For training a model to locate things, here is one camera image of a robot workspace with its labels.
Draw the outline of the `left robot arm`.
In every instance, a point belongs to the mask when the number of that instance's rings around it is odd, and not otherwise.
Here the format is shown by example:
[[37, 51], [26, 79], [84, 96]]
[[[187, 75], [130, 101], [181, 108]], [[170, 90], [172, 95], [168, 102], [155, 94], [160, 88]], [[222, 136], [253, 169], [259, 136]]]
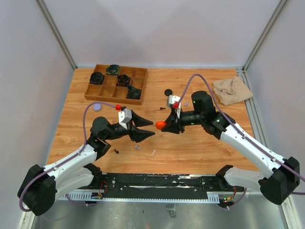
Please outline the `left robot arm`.
[[56, 200], [80, 187], [98, 188], [102, 184], [102, 177], [93, 162], [110, 149], [107, 140], [128, 136], [131, 141], [138, 143], [155, 134], [141, 129], [142, 126], [152, 125], [152, 121], [128, 108], [118, 112], [118, 120], [111, 124], [105, 117], [95, 118], [90, 136], [85, 136], [80, 148], [52, 164], [43, 167], [33, 165], [17, 193], [20, 209], [40, 216]]

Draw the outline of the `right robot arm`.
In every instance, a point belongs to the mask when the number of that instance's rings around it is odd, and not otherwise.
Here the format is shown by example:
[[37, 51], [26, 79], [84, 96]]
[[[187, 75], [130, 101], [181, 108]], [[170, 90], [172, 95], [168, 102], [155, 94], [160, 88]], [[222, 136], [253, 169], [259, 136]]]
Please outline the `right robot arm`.
[[212, 97], [206, 91], [191, 96], [192, 111], [183, 111], [179, 97], [170, 95], [167, 105], [168, 118], [156, 124], [163, 132], [180, 134], [186, 126], [200, 125], [205, 132], [226, 142], [242, 153], [259, 170], [257, 172], [225, 165], [216, 173], [216, 186], [226, 191], [238, 186], [260, 191], [270, 202], [280, 205], [298, 187], [300, 164], [294, 158], [278, 155], [247, 134], [234, 119], [216, 111]]

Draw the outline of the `purple earbud charging case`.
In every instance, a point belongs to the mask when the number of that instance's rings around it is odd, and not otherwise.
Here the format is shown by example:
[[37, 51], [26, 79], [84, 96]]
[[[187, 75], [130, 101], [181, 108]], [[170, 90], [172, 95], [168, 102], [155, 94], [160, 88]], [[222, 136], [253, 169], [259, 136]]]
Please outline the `purple earbud charging case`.
[[102, 105], [100, 103], [95, 103], [92, 107], [94, 111], [100, 111], [102, 109]]

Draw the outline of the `orange earbud charging case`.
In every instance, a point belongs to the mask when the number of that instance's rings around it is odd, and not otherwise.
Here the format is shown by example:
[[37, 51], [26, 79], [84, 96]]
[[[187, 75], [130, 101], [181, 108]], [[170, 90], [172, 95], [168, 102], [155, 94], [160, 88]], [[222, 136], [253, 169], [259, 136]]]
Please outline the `orange earbud charging case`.
[[162, 130], [166, 126], [166, 122], [165, 121], [158, 121], [158, 122], [156, 122], [155, 126], [158, 130]]

